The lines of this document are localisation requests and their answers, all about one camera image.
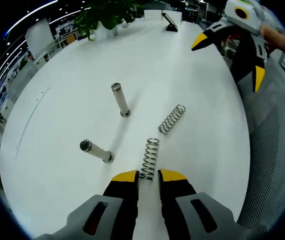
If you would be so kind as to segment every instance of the potted plant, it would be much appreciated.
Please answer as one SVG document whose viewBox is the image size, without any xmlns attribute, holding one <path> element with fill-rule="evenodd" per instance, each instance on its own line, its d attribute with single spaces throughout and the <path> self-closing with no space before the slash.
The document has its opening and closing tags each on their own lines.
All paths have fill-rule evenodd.
<svg viewBox="0 0 285 240">
<path fill-rule="evenodd" d="M 97 34 L 104 31 L 105 38 L 108 38 L 117 34 L 118 24 L 135 20 L 135 8 L 141 8 L 135 0 L 91 0 L 74 22 L 79 32 L 85 33 L 90 41 L 91 30 L 98 29 Z"/>
</svg>

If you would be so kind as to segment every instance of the coil spring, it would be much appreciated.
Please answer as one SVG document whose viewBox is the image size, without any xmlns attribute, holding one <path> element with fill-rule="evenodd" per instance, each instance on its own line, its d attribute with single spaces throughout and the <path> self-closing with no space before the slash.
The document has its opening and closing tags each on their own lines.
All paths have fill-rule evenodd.
<svg viewBox="0 0 285 240">
<path fill-rule="evenodd" d="M 159 148 L 159 140 L 156 138 L 149 138 L 147 140 L 146 149 L 144 153 L 144 163 L 142 164 L 139 178 L 153 180 L 155 173 L 155 165 Z"/>
<path fill-rule="evenodd" d="M 169 133 L 185 112 L 186 108 L 178 104 L 158 127 L 159 132 L 162 134 Z"/>
</svg>

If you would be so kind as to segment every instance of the metal rod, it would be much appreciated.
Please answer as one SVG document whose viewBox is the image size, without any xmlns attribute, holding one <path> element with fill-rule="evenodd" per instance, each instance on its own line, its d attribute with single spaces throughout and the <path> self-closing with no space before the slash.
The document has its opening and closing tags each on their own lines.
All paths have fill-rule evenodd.
<svg viewBox="0 0 285 240">
<path fill-rule="evenodd" d="M 120 115 L 124 118 L 129 117 L 132 112 L 127 106 L 121 84 L 114 83 L 113 85 L 111 85 L 111 89 L 120 108 Z"/>
<path fill-rule="evenodd" d="M 83 150 L 85 153 L 102 159 L 106 164 L 111 163 L 115 158 L 112 152 L 101 149 L 99 146 L 92 143 L 88 139 L 81 141 L 80 149 Z"/>
</svg>

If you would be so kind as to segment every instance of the office chair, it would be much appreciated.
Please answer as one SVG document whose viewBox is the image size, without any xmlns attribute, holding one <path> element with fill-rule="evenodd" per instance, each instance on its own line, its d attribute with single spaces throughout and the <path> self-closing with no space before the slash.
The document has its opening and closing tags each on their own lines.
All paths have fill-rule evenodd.
<svg viewBox="0 0 285 240">
<path fill-rule="evenodd" d="M 247 116 L 250 172 L 238 223 L 269 231 L 285 211 L 285 73 L 274 59 L 258 92 L 251 73 L 237 83 Z"/>
</svg>

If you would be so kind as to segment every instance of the office desk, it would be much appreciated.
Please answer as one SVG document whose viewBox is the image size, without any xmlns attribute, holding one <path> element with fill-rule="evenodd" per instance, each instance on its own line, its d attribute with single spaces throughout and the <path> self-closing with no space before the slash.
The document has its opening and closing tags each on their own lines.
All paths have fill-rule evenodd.
<svg viewBox="0 0 285 240">
<path fill-rule="evenodd" d="M 28 83 L 7 120 L 0 172 L 13 214 L 32 236 L 54 233 L 70 212 L 102 194 L 115 175 L 140 169 L 148 138 L 156 168 L 187 176 L 197 192 L 237 220 L 246 195 L 250 144 L 243 104 L 214 46 L 191 51 L 202 31 L 183 22 L 136 20 L 102 42 L 75 41 Z M 111 85 L 132 114 L 120 116 Z M 157 127 L 177 104 L 186 112 L 169 135 Z M 80 150 L 83 139 L 112 151 L 113 163 Z M 135 240 L 167 239 L 157 174 L 140 180 Z"/>
</svg>

